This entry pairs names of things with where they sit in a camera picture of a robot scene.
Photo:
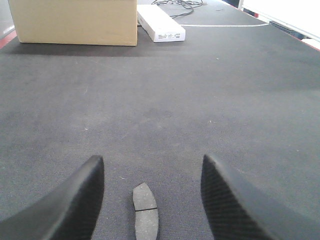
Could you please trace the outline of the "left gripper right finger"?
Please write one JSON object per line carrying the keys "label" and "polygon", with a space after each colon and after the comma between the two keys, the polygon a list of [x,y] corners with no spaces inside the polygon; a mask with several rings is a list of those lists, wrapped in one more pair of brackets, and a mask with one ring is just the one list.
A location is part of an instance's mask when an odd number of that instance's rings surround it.
{"label": "left gripper right finger", "polygon": [[217,156],[204,155],[200,192],[216,240],[318,240],[320,224],[268,196]]}

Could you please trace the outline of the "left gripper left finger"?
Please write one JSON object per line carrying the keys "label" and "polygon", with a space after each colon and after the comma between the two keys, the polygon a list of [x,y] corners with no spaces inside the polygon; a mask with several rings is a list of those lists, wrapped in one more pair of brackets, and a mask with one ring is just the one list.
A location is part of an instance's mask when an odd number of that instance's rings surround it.
{"label": "left gripper left finger", "polygon": [[1,221],[2,240],[90,240],[105,190],[104,160],[91,156],[49,194]]}

